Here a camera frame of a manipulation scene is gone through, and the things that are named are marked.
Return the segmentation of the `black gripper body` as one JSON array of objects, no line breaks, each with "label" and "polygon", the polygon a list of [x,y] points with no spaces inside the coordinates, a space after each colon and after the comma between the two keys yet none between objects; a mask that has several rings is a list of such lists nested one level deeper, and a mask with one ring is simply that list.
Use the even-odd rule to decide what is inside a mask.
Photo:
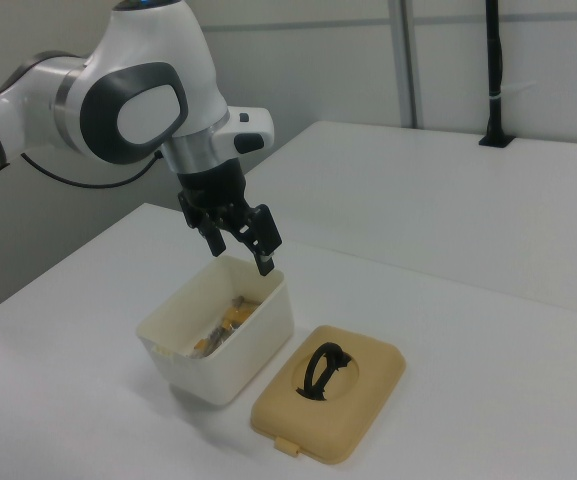
[{"label": "black gripper body", "polygon": [[254,209],[244,197],[246,181],[238,158],[199,173],[178,174],[179,202],[188,225],[208,236],[218,228],[251,236]]}]

